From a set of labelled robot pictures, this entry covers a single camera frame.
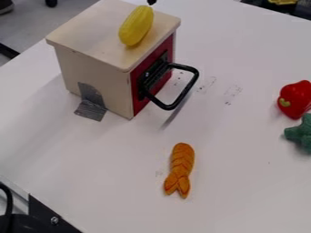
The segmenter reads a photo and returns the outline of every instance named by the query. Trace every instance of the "toy vegetable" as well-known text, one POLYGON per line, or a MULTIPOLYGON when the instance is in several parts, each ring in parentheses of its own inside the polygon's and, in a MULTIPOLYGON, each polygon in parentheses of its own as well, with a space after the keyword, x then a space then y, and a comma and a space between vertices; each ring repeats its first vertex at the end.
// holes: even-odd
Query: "toy vegetable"
POLYGON ((287 140, 296 142, 306 152, 311 153, 311 114, 304 114, 302 124, 298 127, 289 127, 284 130, 287 140))
POLYGON ((167 195, 178 190, 182 198, 190 192, 189 175, 195 163, 195 151, 186 143, 174 146, 171 156, 171 173, 165 181, 164 189, 167 195))
POLYGON ((284 86, 277 104, 288 117, 299 119, 311 108, 311 83, 303 80, 284 86))
POLYGON ((119 37, 123 44, 134 46, 138 44, 154 22, 154 11, 147 5, 138 6, 124 21, 119 29, 119 37))

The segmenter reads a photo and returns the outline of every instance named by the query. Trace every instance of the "black metal bar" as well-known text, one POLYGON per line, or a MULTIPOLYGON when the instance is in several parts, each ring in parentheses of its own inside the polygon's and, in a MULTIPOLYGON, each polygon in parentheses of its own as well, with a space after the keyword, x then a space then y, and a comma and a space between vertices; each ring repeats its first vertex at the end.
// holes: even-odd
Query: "black metal bar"
POLYGON ((169 71, 173 68, 185 70, 185 71, 193 73, 194 75, 191 78, 190 82, 186 85, 184 90, 179 94, 177 99, 172 104, 167 105, 167 104, 161 102, 159 99, 157 99, 154 95, 152 95, 149 92, 148 88, 145 86, 144 80, 141 80, 141 83, 139 86, 139 90, 142 91, 144 97, 147 97, 149 100, 151 100, 156 105, 158 105, 159 107, 161 107, 162 109, 164 109, 166 111, 174 110, 183 101, 183 99, 186 97, 187 93, 190 91, 190 89, 192 88, 192 86, 195 84, 196 80, 199 77, 198 70, 191 67, 191 66, 185 66, 185 65, 176 64, 176 63, 167 63, 166 71, 169 71))
POLYGON ((15 58, 16 56, 19 56, 20 54, 15 51, 14 49, 8 47, 8 46, 5 46, 4 44, 1 44, 0 43, 0 54, 10 58, 10 59, 13 59, 15 58))

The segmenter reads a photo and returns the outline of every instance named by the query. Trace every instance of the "yellow toy fruit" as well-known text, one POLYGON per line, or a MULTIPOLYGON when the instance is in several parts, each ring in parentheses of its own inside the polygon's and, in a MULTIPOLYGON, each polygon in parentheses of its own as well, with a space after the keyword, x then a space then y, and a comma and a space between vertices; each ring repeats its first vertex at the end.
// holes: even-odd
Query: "yellow toy fruit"
POLYGON ((139 43, 154 22, 154 11, 150 6, 140 5, 124 21, 119 29, 123 44, 134 46, 139 43))

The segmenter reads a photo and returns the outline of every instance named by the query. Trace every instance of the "gray tape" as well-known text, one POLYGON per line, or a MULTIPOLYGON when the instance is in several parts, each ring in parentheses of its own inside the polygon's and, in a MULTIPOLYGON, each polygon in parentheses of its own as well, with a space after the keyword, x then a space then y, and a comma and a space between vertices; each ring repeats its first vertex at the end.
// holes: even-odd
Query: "gray tape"
POLYGON ((78 83, 82 102, 75 114, 92 120, 101 121, 107 111, 102 95, 88 84, 78 83))

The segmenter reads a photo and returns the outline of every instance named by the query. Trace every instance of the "red toy pepper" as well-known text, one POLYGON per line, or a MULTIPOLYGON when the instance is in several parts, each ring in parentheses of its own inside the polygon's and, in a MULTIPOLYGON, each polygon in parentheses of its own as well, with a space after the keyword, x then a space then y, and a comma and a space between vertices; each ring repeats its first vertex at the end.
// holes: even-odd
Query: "red toy pepper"
POLYGON ((311 108, 311 83, 303 80, 284 86, 277 105, 288 117, 299 119, 311 108))

